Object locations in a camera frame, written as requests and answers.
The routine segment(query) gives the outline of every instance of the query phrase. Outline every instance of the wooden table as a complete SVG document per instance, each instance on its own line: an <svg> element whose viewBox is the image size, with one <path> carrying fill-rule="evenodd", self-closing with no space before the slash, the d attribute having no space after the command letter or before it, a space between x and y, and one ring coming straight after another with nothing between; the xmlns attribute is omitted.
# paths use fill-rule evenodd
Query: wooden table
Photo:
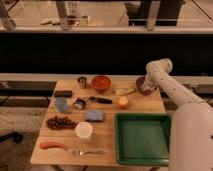
<svg viewBox="0 0 213 171"><path fill-rule="evenodd" d="M90 80L88 88L81 89L76 80L60 80L57 82L55 90L72 90L73 97L68 98L69 109L66 113L60 113L54 105L55 98L52 97L44 121L42 123L39 137L35 144L32 154L32 164L50 164L50 165L88 165L88 166L118 166L116 162L115 151L115 128L114 116L117 112L123 113L161 113L165 114L165 108L160 96L159 90L156 90L148 96L140 94L138 91L126 95L130 105L127 109L120 109L116 104L117 96L113 90L119 86L130 86L135 88L133 81L114 81L109 90L104 94L97 94L91 88ZM74 109L72 104L77 97L105 97L113 100L113 104L90 103L85 110ZM74 130L51 130L46 126L46 120L57 115L58 117L67 116L75 122L84 121L84 113L86 110L101 110L105 113L104 121L101 123L92 123L93 135L90 142L82 142L74 133ZM51 148L43 150L39 147L41 142L57 141L69 147L68 151L59 148ZM102 149L105 154L87 154L83 156L73 156L73 149Z"/></svg>

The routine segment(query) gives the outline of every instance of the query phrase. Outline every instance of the grapes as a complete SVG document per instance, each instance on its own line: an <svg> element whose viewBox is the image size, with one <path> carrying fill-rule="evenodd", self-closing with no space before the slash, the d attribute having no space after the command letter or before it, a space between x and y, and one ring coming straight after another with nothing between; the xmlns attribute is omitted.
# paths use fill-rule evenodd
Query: grapes
<svg viewBox="0 0 213 171"><path fill-rule="evenodd" d="M52 130L75 129L77 123L68 117L54 116L46 121L47 127Z"/></svg>

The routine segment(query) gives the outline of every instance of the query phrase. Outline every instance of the orange bowl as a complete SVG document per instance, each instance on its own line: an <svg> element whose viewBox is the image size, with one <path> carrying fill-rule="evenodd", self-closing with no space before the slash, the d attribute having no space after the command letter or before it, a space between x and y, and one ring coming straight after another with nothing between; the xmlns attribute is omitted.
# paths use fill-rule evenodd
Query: orange bowl
<svg viewBox="0 0 213 171"><path fill-rule="evenodd" d="M109 89L111 80L105 75L98 75L92 79L92 87L100 94Z"/></svg>

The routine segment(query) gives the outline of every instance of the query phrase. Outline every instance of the black panel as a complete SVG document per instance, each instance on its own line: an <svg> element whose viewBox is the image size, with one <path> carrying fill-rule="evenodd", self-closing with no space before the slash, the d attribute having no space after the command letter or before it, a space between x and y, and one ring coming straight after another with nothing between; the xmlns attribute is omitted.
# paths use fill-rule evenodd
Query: black panel
<svg viewBox="0 0 213 171"><path fill-rule="evenodd" d="M145 74L171 58L174 75L213 75L213 35L0 33L0 72Z"/></svg>

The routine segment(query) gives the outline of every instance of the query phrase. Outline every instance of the blue sponge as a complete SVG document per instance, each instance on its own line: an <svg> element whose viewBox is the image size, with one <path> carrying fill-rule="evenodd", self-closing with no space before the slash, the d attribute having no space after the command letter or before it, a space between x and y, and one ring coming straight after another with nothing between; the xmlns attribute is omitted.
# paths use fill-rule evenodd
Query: blue sponge
<svg viewBox="0 0 213 171"><path fill-rule="evenodd" d="M85 113L85 120L90 122L101 122L104 119L104 113L102 111L87 111Z"/></svg>

